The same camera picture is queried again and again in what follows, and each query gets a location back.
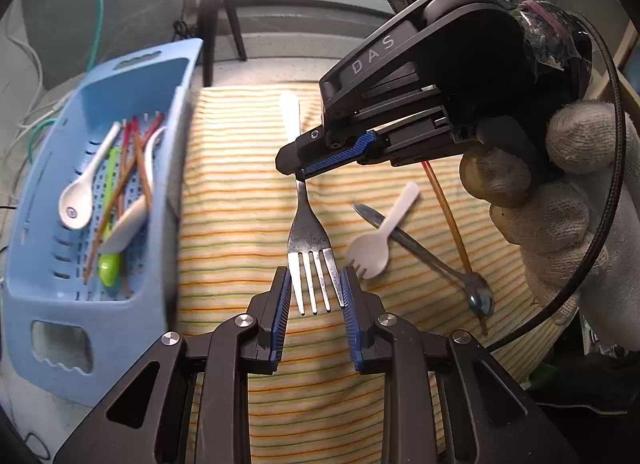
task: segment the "black tripod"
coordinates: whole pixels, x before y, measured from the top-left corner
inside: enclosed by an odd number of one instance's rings
[[[236,12],[236,0],[222,0],[225,5],[226,16],[231,26],[231,32],[238,48],[241,61],[246,61],[246,51],[240,33],[240,22]],[[218,28],[218,9],[220,0],[200,0],[198,7],[198,37],[204,43],[202,45],[202,85],[213,84],[213,55],[216,47],[216,30]]]

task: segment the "screw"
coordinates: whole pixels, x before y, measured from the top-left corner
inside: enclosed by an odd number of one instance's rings
[[[239,327],[248,327],[254,322],[254,317],[249,314],[239,314],[236,316],[236,325]]]
[[[466,330],[456,330],[453,332],[453,341],[455,341],[458,345],[466,345],[469,341],[471,341],[471,334]]]
[[[390,327],[391,325],[395,325],[398,323],[398,318],[396,318],[393,314],[389,314],[385,312],[378,316],[378,323],[380,323],[383,327]]]
[[[162,345],[167,345],[170,347],[171,345],[175,345],[178,341],[180,341],[180,335],[177,332],[167,332],[162,334]]]

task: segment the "textured gray fabric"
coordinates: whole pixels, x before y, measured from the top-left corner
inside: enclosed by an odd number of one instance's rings
[[[505,152],[474,149],[460,163],[463,186],[492,203],[490,216],[498,230],[522,247],[527,283],[541,305],[573,274],[600,222],[614,130],[610,104],[580,102],[559,111],[549,123],[546,147],[566,175],[540,187],[524,187],[522,161]],[[605,247],[578,293],[553,320],[568,321],[577,303],[604,342],[639,350],[640,139],[628,117],[626,137],[625,183]]]

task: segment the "fork tine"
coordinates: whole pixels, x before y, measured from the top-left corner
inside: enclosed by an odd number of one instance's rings
[[[305,304],[302,301],[302,280],[300,280],[300,260],[298,253],[287,254],[289,258],[289,272],[291,273],[291,285],[293,285],[293,293],[296,295],[296,303],[300,315],[305,315]]]
[[[305,264],[306,288],[309,291],[309,299],[311,300],[311,312],[318,314],[316,295],[314,293],[314,275],[311,272],[311,260],[309,259],[309,253],[302,253],[302,262]]]
[[[320,290],[322,291],[322,299],[324,300],[324,308],[327,312],[331,312],[331,305],[329,304],[329,297],[326,294],[326,285],[324,284],[324,272],[322,271],[322,263],[320,263],[320,252],[311,251],[314,255],[314,262],[316,263],[316,272],[318,273],[318,281],[320,282]]]
[[[344,307],[344,300],[342,298],[342,287],[340,286],[340,275],[338,274],[338,268],[335,265],[334,251],[329,247],[322,250],[324,255],[324,261],[326,262],[327,270],[329,271],[329,277],[331,277],[331,283],[334,284],[335,294],[338,297],[338,303],[340,307]]]

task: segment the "metal fork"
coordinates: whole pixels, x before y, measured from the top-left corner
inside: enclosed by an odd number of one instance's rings
[[[298,135],[300,135],[300,104],[298,96],[290,92],[284,92],[280,96],[280,110],[282,111],[282,118],[285,123],[285,128],[287,129],[289,142],[293,142]],[[324,227],[322,227],[322,224],[311,209],[302,174],[296,174],[296,191],[298,192],[298,209],[296,210],[296,216],[293,218],[293,223],[289,231],[287,256],[289,258],[289,272],[291,273],[291,281],[296,302],[298,303],[298,310],[301,315],[305,314],[305,306],[302,300],[300,258],[298,256],[298,254],[301,254],[302,262],[305,266],[306,287],[308,288],[309,299],[311,300],[311,311],[313,314],[318,313],[316,295],[314,293],[313,274],[311,272],[311,259],[309,257],[309,253],[311,253],[314,257],[316,274],[320,282],[324,308],[329,312],[331,311],[331,305],[326,293],[320,252],[322,252],[324,256],[324,262],[326,263],[329,277],[331,277],[331,282],[334,284],[338,302],[341,307],[344,306],[342,293],[340,292],[340,277],[338,276],[338,269],[335,265],[334,251],[331,248],[331,243],[329,242],[329,237]]]

